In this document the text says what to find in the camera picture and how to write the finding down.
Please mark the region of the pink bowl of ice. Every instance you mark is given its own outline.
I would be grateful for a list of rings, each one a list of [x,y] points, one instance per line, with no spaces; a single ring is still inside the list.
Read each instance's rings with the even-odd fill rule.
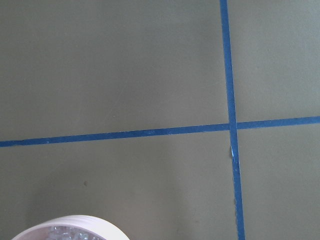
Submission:
[[[114,224],[90,215],[68,215],[45,221],[30,227],[14,240],[44,240],[49,236],[51,227],[72,227],[97,236],[101,240],[128,240],[129,237]]]

